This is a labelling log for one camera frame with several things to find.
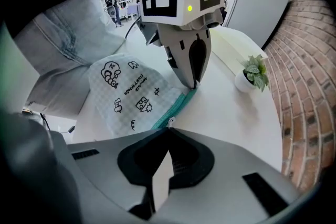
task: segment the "light blue jeans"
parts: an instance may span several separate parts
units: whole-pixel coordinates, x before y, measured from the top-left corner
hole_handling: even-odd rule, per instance
[[[36,16],[14,38],[40,74],[26,105],[75,118],[90,91],[90,65],[114,54],[125,41],[115,28],[100,0],[67,0]]]

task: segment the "red brick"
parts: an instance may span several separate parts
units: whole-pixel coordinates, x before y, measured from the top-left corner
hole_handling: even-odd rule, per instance
[[[303,120],[301,115],[293,119],[293,142],[302,141],[303,138]]]
[[[302,34],[302,33],[304,33],[303,31],[300,31],[300,30],[298,30],[298,29],[294,29],[295,30],[295,34],[296,35],[300,35],[300,36],[302,36],[303,38],[305,38],[306,36],[307,36],[307,34]],[[306,44],[307,44],[307,42],[306,41],[304,41],[302,38],[300,38],[300,37],[295,37],[295,39],[294,39],[294,41],[295,41],[295,43],[297,44],[297,45],[299,45],[301,48],[304,48],[305,46],[306,46]]]
[[[296,58],[296,54],[292,51],[290,51],[290,53],[288,53],[288,56],[290,59],[294,60]]]
[[[327,40],[326,43],[329,44],[331,47],[336,49],[336,38],[330,36]]]
[[[283,62],[287,62],[289,60],[288,56],[285,53],[283,53],[280,57],[283,60]]]
[[[297,115],[300,115],[302,113],[302,108],[297,94],[291,97],[291,104],[292,104],[293,116],[295,117]]]
[[[281,74],[284,70],[287,70],[287,67],[284,65],[284,63],[281,60],[279,60],[278,65],[279,65],[279,69],[280,69]]]
[[[334,49],[331,48],[331,49],[327,52],[326,56],[329,58],[329,60],[330,60],[332,63],[336,64],[336,51],[335,51]]]
[[[294,50],[296,53],[297,53],[297,55],[299,55],[299,57],[301,57],[301,58],[304,58],[304,56],[306,55],[306,53],[305,53],[305,51],[301,48],[301,47],[299,47],[299,46],[297,46],[296,48],[295,48],[295,50]]]
[[[329,133],[332,131],[332,117],[328,110],[328,105],[323,102],[317,106],[317,112],[319,115],[319,122],[321,127],[321,134]]]
[[[282,72],[282,76],[283,76],[285,82],[287,82],[289,79],[291,79],[291,75],[290,75],[288,69],[286,69]]]
[[[279,87],[279,91],[280,93],[283,93],[286,91],[286,84],[283,81],[283,79],[281,78],[280,80],[278,80],[278,87]]]
[[[307,25],[313,25],[313,23],[315,22],[315,20],[313,19],[306,19],[306,21],[304,22]]]
[[[314,23],[313,23],[313,26],[317,27],[317,28],[320,28],[322,30],[325,30],[325,28],[327,27],[328,24],[326,24],[325,22],[322,22],[322,21],[319,21],[319,20],[316,20]]]
[[[292,117],[290,111],[287,110],[283,112],[283,121],[282,121],[282,135],[290,136],[292,127]]]
[[[323,99],[322,91],[315,81],[312,82],[312,84],[308,84],[308,89],[309,89],[315,103],[318,103]]]
[[[309,80],[312,78],[312,75],[309,71],[309,69],[307,67],[304,67],[302,70],[301,70],[301,75],[303,76],[303,79],[305,81]]]
[[[278,88],[275,78],[273,75],[270,75],[268,78],[271,84],[272,91],[274,91],[276,88]]]
[[[273,48],[277,51],[278,55],[281,57],[282,55],[282,50],[280,47],[276,44],[276,42],[272,41]]]
[[[286,169],[287,169],[287,162],[283,162],[281,168],[281,172],[283,175],[286,175]]]
[[[290,173],[292,174],[292,182],[295,186],[299,185],[300,172],[303,164],[304,144],[293,146],[293,157],[290,163]]]
[[[289,153],[290,153],[290,147],[292,144],[292,140],[290,139],[290,136],[284,136],[282,139],[282,160],[290,159]]]
[[[313,68],[316,65],[316,62],[313,60],[313,58],[309,54],[302,55],[302,59],[308,68]]]
[[[324,7],[322,7],[322,8],[320,9],[320,13],[322,13],[322,14],[327,14],[327,15],[330,15],[330,16],[333,16],[333,15],[334,15],[330,9],[328,9],[328,8],[324,8]]]
[[[327,6],[328,4],[325,1],[308,1],[309,6]]]
[[[299,42],[298,44],[301,47],[305,47],[308,44],[306,41],[304,41],[304,38],[307,36],[307,33],[299,30],[299,25],[300,24],[297,24],[297,26],[293,25],[293,27],[296,30],[296,35],[298,35],[300,37],[300,39],[297,39],[297,41]]]
[[[304,167],[304,172],[299,189],[302,192],[310,190],[314,186],[315,176],[318,169],[317,159],[308,159]]]
[[[323,18],[322,14],[319,14],[319,13],[301,12],[300,15],[302,17],[308,17],[308,18],[315,19],[315,20],[321,20]]]
[[[287,86],[287,89],[289,91],[289,95],[290,96],[293,96],[296,94],[296,88],[295,88],[295,85],[294,85],[294,82],[293,80],[289,80],[286,82],[286,86]]]
[[[316,80],[318,81],[320,85],[324,84],[326,80],[328,79],[326,73],[323,71],[323,69],[320,66],[315,66],[311,71],[313,72]]]
[[[280,118],[281,118],[281,116],[280,116],[280,96],[279,96],[279,91],[278,90],[273,92],[273,100],[274,100],[274,104],[275,104],[275,107],[277,109],[278,117],[279,117],[279,120],[280,120]]]
[[[332,36],[336,36],[336,28],[329,24],[324,24],[323,30],[329,33]]]
[[[276,73],[277,71],[279,71],[279,68],[278,68],[278,66],[277,66],[276,63],[275,63],[275,60],[274,60],[274,58],[273,58],[273,55],[270,55],[270,57],[269,57],[269,63],[270,63],[270,65],[271,65],[272,68],[273,68],[273,72],[274,72],[274,76],[275,76],[275,73]]]
[[[296,83],[296,87],[298,89],[301,100],[304,100],[309,96],[306,84],[304,83],[303,80],[299,80]]]
[[[320,12],[320,7],[310,7],[310,12]]]
[[[307,98],[307,99],[304,100],[303,109],[304,109],[305,113],[311,112],[311,111],[314,110],[314,106],[313,106],[313,103],[311,102],[310,98]]]
[[[315,27],[319,27],[319,28],[321,27],[321,24],[324,25],[325,23],[320,22],[320,21],[315,21],[315,22],[313,23],[313,25],[314,25]],[[326,33],[325,33],[324,31],[322,31],[321,29],[317,29],[317,28],[315,28],[315,27],[307,26],[307,27],[306,27],[307,32],[310,33],[310,34],[312,34],[313,36],[315,36],[315,37],[321,39],[321,40],[324,40],[326,37],[328,37],[328,34],[326,34]]]
[[[335,19],[334,17],[328,16],[328,15],[324,15],[323,17],[323,21],[327,24],[333,25],[335,24]]]
[[[274,74],[275,74],[275,77],[277,78],[277,81],[280,81],[282,79],[281,72],[278,68],[276,68],[276,69],[277,69],[277,71],[275,71]]]
[[[324,143],[322,146],[321,168],[332,165],[334,161],[334,141]]]
[[[322,53],[326,53],[330,49],[330,46],[327,43],[313,35],[308,35],[305,40],[313,44]]]
[[[289,102],[289,97],[288,97],[288,92],[284,92],[281,94],[281,107],[282,110],[290,108],[290,102]]]
[[[317,51],[317,49],[313,45],[311,45],[309,43],[306,43],[304,49],[310,55],[314,55],[316,53],[316,51]]]
[[[332,63],[327,62],[323,66],[323,68],[327,72],[327,74],[329,75],[329,77],[332,79],[332,81],[334,83],[336,83],[336,67]]]
[[[316,133],[315,136],[307,139],[307,156],[315,157],[319,155],[319,136]]]
[[[300,74],[294,66],[291,66],[291,68],[289,68],[289,72],[292,75],[292,78],[294,79],[295,82],[299,81]]]
[[[299,57],[296,57],[293,60],[294,65],[297,67],[298,70],[301,70],[301,68],[304,66],[302,60]]]
[[[328,63],[327,57],[319,51],[314,54],[314,58],[322,66],[325,66]]]
[[[323,91],[329,106],[332,108],[336,105],[336,90],[330,81],[323,86]]]

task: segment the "printed cartoon towel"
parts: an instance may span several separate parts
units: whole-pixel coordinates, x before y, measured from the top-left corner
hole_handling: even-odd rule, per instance
[[[184,95],[156,70],[125,54],[95,62],[89,82],[95,105],[116,136],[165,127],[195,93]]]

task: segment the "black cable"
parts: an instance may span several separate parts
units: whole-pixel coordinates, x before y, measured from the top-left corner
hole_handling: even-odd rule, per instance
[[[69,130],[68,130],[67,132],[60,132],[60,131],[58,131],[58,132],[61,133],[61,134],[71,134],[71,133],[75,130],[75,127],[76,127],[76,126],[72,126],[72,127],[70,127]]]
[[[40,113],[40,115],[41,115],[42,120],[44,120],[44,122],[47,124],[47,127],[48,127],[49,131],[51,131],[51,129],[50,129],[50,127],[49,127],[49,124],[48,124],[46,118],[42,115],[42,113]]]
[[[138,20],[140,20],[140,18],[141,18],[141,15],[140,15],[139,18],[137,18],[137,19],[135,20],[135,22],[131,25],[130,29],[128,29],[128,31],[127,31],[127,33],[126,33],[126,36],[125,36],[125,39],[127,39],[127,36],[128,36],[128,34],[129,34],[129,32],[131,31],[132,27],[135,25],[135,23],[136,23]]]

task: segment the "person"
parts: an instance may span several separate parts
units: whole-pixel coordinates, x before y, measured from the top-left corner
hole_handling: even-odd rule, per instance
[[[230,13],[231,8],[232,8],[232,4],[233,4],[233,0],[227,0],[227,1],[226,1],[225,11],[226,11],[227,13]]]
[[[39,73],[26,105],[75,119],[90,91],[88,69],[125,39],[114,33],[100,0],[2,0],[4,22]]]
[[[118,1],[117,0],[114,0],[114,3],[113,3],[113,6],[115,8],[115,11],[116,11],[116,18],[112,18],[112,21],[116,24],[115,26],[118,27],[117,23],[119,24],[119,26],[123,26],[123,24],[120,22],[120,17],[119,17],[119,7],[118,7]]]
[[[221,14],[222,14],[222,19],[223,19],[223,22],[221,23],[221,26],[223,25],[226,14],[227,14],[227,12],[225,11],[226,1],[227,0],[224,0],[224,6],[219,8],[219,10],[221,11]]]

